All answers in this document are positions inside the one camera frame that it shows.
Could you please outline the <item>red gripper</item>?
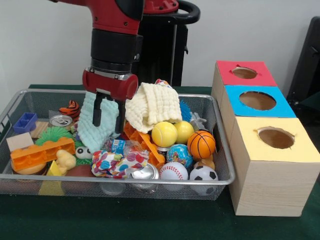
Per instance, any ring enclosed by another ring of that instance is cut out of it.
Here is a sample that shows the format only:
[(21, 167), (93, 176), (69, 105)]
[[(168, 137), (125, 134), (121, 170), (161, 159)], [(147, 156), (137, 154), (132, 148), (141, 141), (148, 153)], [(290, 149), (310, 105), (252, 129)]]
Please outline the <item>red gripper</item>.
[(83, 71), (82, 83), (88, 92), (96, 94), (93, 103), (92, 124), (99, 127), (101, 124), (101, 103), (104, 95), (110, 96), (118, 104), (118, 116), (115, 123), (115, 133), (121, 134), (125, 124), (125, 102), (131, 99), (139, 85), (138, 77), (135, 74), (119, 75), (109, 72), (90, 71), (88, 68)]

